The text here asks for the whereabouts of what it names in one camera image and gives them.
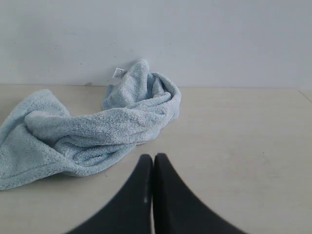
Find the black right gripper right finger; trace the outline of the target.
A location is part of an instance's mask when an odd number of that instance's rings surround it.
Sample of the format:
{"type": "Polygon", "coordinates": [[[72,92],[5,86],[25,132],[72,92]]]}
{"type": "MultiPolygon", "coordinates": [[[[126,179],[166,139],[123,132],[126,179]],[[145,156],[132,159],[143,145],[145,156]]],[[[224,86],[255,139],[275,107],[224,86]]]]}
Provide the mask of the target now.
{"type": "Polygon", "coordinates": [[[154,160],[153,215],[156,234],[244,233],[207,207],[164,153],[158,153],[154,160]]]}

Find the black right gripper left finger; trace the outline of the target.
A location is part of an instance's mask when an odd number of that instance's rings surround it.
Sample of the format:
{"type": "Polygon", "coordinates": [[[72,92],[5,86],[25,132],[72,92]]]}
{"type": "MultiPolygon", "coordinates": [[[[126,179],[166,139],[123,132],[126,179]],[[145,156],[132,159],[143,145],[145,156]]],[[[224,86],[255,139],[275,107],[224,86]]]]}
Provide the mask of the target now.
{"type": "Polygon", "coordinates": [[[153,160],[141,155],[115,196],[70,234],[150,234],[153,160]]]}

